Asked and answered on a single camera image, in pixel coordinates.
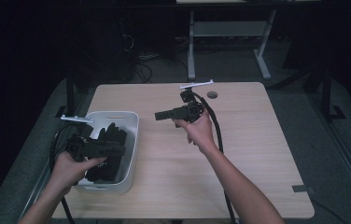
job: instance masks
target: floor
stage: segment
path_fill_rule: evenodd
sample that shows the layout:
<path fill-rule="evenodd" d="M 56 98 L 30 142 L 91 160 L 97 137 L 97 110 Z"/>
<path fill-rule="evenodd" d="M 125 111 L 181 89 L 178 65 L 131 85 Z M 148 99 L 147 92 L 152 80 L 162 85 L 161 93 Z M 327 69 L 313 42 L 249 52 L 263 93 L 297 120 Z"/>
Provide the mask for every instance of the floor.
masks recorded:
<path fill-rule="evenodd" d="M 209 79 L 215 82 L 255 81 L 270 87 L 297 72 L 282 68 L 289 43 L 272 40 L 264 53 L 264 59 L 273 77 L 270 80 L 262 78 L 252 52 L 259 40 L 244 41 L 240 48 L 234 50 L 223 47 L 198 50 L 195 56 L 195 82 Z M 140 58 L 142 65 L 136 66 L 130 83 L 187 81 L 185 50 L 179 51 L 171 59 L 153 53 L 145 53 Z M 316 210 L 315 216 L 310 219 L 287 219 L 286 222 L 351 223 L 351 172 L 348 169 L 349 162 L 342 156 L 342 148 L 346 148 L 351 155 L 351 99 L 346 89 L 333 80 L 331 103 L 343 110 L 346 119 L 328 123 L 322 118 L 317 105 L 320 90 L 316 93 L 303 91 L 302 85 L 306 79 L 307 77 L 301 77 L 281 90 L 268 90 L 274 111 Z M 76 92 L 78 115 L 86 115 L 94 91 L 95 88 L 90 88 L 85 93 Z M 17 222 L 25 205 L 31 203 L 39 192 L 36 183 L 48 179 L 45 176 L 48 148 L 54 132 L 63 124 L 54 115 L 65 104 L 65 84 L 62 81 L 49 98 L 0 188 L 0 223 Z M 52 220 L 52 223 L 67 221 L 57 219 Z M 77 219 L 77 223 L 120 223 L 120 220 Z"/>

